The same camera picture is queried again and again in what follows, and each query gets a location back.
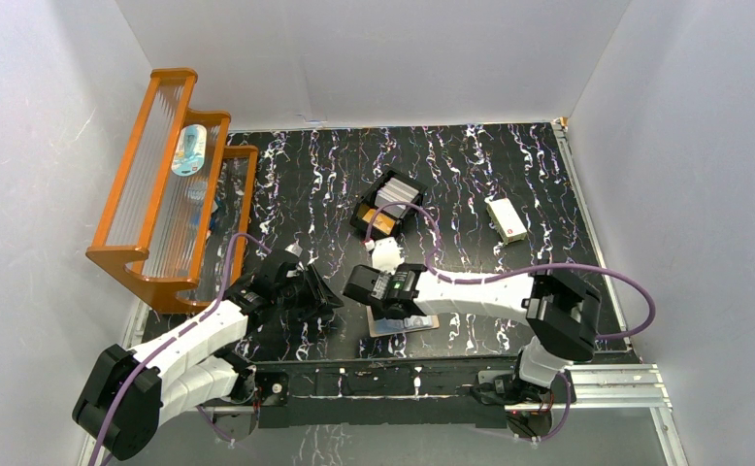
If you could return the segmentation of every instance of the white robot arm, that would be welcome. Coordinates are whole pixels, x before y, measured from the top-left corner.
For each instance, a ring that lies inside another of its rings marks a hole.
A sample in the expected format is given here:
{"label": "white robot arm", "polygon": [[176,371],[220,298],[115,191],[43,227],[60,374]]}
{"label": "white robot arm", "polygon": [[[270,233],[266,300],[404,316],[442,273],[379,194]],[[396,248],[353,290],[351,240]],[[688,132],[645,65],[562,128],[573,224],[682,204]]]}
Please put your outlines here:
{"label": "white robot arm", "polygon": [[[104,429],[104,446],[124,460],[137,454],[160,425],[184,411],[214,398],[251,398],[254,367],[234,356],[231,344],[276,309],[305,321],[330,318],[343,304],[311,265],[300,263],[299,254],[272,250],[257,270],[238,279],[221,301],[213,303],[213,310],[132,349],[105,349],[72,419],[93,436]],[[129,384],[130,374],[142,365],[145,368]],[[125,394],[107,423],[115,394],[125,384]]]}
{"label": "white robot arm", "polygon": [[591,360],[595,350],[600,295],[565,270],[516,276],[492,283],[491,274],[449,274],[480,284],[447,283],[420,264],[402,263],[393,238],[372,250],[374,267],[354,268],[344,296],[371,306],[375,319],[436,316],[445,313],[508,318],[526,323],[536,336],[521,349],[512,382],[549,388],[558,372]]}

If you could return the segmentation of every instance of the white box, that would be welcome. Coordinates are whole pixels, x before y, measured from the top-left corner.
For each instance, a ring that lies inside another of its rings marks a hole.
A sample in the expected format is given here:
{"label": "white box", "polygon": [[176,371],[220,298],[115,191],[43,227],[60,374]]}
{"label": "white box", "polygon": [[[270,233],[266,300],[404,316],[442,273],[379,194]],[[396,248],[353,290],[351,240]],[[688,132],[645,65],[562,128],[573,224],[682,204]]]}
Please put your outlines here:
{"label": "white box", "polygon": [[486,199],[486,211],[492,216],[495,228],[500,233],[504,244],[519,241],[526,238],[526,227],[520,221],[511,201],[508,198],[491,201]]}

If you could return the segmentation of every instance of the black table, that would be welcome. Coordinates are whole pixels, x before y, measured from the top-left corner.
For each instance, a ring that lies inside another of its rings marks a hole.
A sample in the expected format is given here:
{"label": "black table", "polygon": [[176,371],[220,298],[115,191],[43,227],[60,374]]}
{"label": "black table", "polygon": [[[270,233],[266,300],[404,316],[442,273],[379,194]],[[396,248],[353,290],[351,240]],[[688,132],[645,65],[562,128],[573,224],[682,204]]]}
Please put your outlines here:
{"label": "black table", "polygon": [[[542,258],[597,264],[597,256],[550,123],[396,127],[230,135],[230,144],[260,148],[249,233],[270,247],[295,241],[333,290],[341,293],[352,267],[369,263],[362,235],[349,226],[354,202],[386,167],[430,186],[425,201],[443,232],[447,271],[496,272]],[[228,237],[238,224],[246,167],[227,162],[218,187],[218,225],[207,244],[200,299],[211,299]],[[484,199],[508,197],[529,230],[525,241],[502,246]],[[418,216],[399,238],[406,259],[422,262],[433,236]],[[250,245],[245,270],[261,259]],[[619,331],[600,276],[585,279],[605,297],[600,333]],[[237,352],[253,361],[432,358],[516,354],[528,343],[523,324],[485,316],[441,316],[436,330],[369,336],[364,306],[343,298],[329,323],[273,316],[249,329]],[[144,340],[185,316],[149,316]],[[626,350],[622,341],[601,350]]]}

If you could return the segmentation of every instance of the orange wooden shelf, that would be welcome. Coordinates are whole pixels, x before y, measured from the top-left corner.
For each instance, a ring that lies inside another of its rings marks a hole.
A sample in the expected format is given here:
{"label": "orange wooden shelf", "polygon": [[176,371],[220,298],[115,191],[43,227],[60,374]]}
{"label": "orange wooden shelf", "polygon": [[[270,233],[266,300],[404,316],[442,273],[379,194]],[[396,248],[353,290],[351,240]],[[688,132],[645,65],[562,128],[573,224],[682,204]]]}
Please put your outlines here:
{"label": "orange wooden shelf", "polygon": [[[191,110],[197,74],[188,68],[154,70],[112,191],[86,256],[162,314],[191,314],[208,302],[178,296],[196,288],[206,248],[212,200],[223,160],[248,158],[240,231],[246,232],[257,148],[227,147],[231,117]],[[208,132],[204,166],[172,173],[181,130],[202,124]],[[240,276],[246,240],[236,247],[232,280]]]}

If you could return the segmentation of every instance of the white wall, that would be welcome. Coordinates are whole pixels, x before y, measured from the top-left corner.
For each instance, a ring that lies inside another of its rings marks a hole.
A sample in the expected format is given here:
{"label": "white wall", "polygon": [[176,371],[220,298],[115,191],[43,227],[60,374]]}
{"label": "white wall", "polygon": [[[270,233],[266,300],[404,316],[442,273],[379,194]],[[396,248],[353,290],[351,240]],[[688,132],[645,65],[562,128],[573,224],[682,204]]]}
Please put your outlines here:
{"label": "white wall", "polygon": [[232,128],[568,116],[629,0],[118,0]]}
{"label": "white wall", "polygon": [[755,464],[755,2],[634,0],[570,128],[690,464]]}
{"label": "white wall", "polygon": [[114,2],[0,2],[0,464],[74,464],[134,298],[83,255],[150,69]]}

